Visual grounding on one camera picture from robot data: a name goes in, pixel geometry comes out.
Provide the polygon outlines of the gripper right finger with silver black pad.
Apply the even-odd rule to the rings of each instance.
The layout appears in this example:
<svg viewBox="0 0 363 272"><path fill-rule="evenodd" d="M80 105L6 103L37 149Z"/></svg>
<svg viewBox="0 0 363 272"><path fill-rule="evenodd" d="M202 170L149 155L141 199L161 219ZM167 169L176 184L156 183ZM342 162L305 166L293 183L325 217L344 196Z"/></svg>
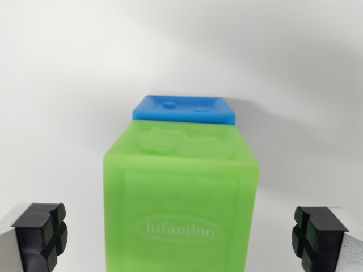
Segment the gripper right finger with silver black pad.
<svg viewBox="0 0 363 272"><path fill-rule="evenodd" d="M344 209L298 206L294 220L292 247L304 271L362 271L362 224Z"/></svg>

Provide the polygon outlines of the gripper left finger with silver black pad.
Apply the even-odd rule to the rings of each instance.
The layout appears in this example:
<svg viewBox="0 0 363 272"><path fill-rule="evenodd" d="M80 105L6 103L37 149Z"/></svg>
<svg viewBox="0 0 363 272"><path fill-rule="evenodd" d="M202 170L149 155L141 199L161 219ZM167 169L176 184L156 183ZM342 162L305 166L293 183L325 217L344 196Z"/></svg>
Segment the gripper left finger with silver black pad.
<svg viewBox="0 0 363 272"><path fill-rule="evenodd" d="M68 238L63 203L19 203L1 219L1 271L53 271Z"/></svg>

